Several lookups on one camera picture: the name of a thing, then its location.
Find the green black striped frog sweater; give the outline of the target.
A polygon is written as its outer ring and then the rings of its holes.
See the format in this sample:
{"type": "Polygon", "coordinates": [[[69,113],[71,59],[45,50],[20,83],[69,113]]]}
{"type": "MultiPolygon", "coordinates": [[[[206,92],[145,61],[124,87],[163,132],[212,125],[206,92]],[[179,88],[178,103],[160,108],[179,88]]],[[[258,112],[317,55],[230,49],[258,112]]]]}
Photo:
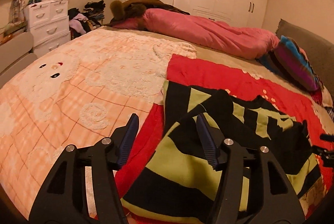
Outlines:
{"type": "Polygon", "coordinates": [[[306,122],[262,97],[164,82],[164,135],[122,198],[175,223],[303,223],[322,181],[306,122]]]}

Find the pile of clothes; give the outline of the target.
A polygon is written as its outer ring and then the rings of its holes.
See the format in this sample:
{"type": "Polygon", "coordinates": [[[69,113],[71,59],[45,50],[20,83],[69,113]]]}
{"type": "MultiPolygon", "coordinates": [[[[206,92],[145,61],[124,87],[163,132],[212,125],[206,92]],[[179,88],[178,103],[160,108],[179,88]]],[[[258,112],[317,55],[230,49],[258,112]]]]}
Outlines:
{"type": "Polygon", "coordinates": [[[78,8],[68,10],[71,39],[76,39],[103,25],[106,4],[104,0],[88,2],[82,11],[78,8]]]}

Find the peach bear blanket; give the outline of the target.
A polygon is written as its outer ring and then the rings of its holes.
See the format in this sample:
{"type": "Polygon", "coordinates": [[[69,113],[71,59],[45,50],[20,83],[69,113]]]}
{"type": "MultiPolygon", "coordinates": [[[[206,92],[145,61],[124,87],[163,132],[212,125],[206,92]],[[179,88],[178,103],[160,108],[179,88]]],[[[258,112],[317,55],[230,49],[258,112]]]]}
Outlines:
{"type": "Polygon", "coordinates": [[[185,41],[100,28],[40,57],[1,88],[1,186],[28,217],[50,168],[70,144],[91,146],[132,114],[145,121],[185,41]]]}

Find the red floral blanket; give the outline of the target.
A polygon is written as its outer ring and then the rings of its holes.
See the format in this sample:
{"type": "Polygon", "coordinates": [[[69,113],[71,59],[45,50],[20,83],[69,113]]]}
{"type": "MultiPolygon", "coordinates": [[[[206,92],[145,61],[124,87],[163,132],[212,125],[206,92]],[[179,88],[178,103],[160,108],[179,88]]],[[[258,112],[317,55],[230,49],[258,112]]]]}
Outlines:
{"type": "MultiPolygon", "coordinates": [[[[289,88],[264,78],[253,78],[246,70],[179,55],[172,56],[167,69],[167,78],[183,85],[225,89],[230,95],[244,100],[253,100],[260,95],[283,113],[295,117],[297,121],[306,120],[312,144],[327,149],[333,148],[333,145],[319,138],[324,132],[333,132],[333,122],[325,109],[308,97],[292,92],[289,88]]],[[[164,126],[162,106],[154,104],[149,114],[140,120],[140,124],[142,127],[134,142],[129,160],[115,175],[120,196],[130,189],[162,138],[164,126]]]]}

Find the striped colourful pillow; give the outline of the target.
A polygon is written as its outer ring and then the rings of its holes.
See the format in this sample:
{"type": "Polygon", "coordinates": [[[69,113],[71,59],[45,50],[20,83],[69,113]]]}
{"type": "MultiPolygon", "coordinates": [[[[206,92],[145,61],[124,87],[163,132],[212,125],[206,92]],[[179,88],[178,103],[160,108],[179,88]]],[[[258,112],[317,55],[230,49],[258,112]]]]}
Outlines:
{"type": "Polygon", "coordinates": [[[258,62],[303,91],[315,92],[323,88],[307,55],[290,37],[281,36],[278,45],[261,56],[258,62]]]}

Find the grey low bench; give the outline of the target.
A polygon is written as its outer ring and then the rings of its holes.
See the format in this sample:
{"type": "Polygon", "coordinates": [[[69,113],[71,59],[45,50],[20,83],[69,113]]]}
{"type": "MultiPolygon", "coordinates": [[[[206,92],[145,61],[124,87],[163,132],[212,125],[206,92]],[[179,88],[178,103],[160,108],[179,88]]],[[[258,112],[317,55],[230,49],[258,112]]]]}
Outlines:
{"type": "Polygon", "coordinates": [[[25,32],[1,45],[0,88],[37,59],[33,35],[25,32]]]}

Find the grey quilted headboard cushion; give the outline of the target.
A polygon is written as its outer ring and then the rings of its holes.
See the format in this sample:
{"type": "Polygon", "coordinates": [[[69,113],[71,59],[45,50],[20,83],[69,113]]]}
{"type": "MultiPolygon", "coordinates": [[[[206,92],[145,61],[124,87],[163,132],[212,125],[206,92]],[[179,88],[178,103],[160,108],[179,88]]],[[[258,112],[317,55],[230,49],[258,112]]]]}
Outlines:
{"type": "Polygon", "coordinates": [[[311,66],[333,98],[333,43],[283,19],[278,23],[276,36],[290,37],[304,49],[311,66]]]}

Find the pink quilt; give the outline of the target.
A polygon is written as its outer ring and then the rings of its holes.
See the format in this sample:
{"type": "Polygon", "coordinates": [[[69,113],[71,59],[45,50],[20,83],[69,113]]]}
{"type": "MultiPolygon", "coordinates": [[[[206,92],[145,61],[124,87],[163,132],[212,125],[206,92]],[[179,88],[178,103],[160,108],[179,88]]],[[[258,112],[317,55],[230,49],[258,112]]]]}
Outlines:
{"type": "Polygon", "coordinates": [[[159,33],[249,60],[260,58],[280,42],[265,29],[231,27],[223,21],[155,8],[113,27],[159,33]]]}

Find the white drawer cabinet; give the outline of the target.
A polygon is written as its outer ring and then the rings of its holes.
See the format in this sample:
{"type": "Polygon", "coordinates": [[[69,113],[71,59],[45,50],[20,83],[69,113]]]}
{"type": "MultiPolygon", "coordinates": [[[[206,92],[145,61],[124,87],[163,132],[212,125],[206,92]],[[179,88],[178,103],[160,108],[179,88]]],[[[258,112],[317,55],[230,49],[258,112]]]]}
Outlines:
{"type": "Polygon", "coordinates": [[[24,9],[28,31],[33,35],[33,53],[38,57],[71,39],[68,0],[43,0],[24,9]]]}

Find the brown fur-trimmed coat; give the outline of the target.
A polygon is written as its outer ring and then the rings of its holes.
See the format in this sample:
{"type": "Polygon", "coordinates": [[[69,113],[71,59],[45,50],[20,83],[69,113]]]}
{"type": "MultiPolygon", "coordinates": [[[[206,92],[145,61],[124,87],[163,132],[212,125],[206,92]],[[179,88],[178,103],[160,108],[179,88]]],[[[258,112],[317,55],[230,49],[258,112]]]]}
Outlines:
{"type": "Polygon", "coordinates": [[[110,4],[110,10],[113,14],[113,18],[110,23],[105,24],[105,26],[114,27],[127,19],[141,17],[148,9],[162,9],[181,13],[183,15],[190,15],[188,12],[182,11],[181,9],[170,4],[166,4],[160,0],[127,0],[125,2],[115,0],[110,4]]]}

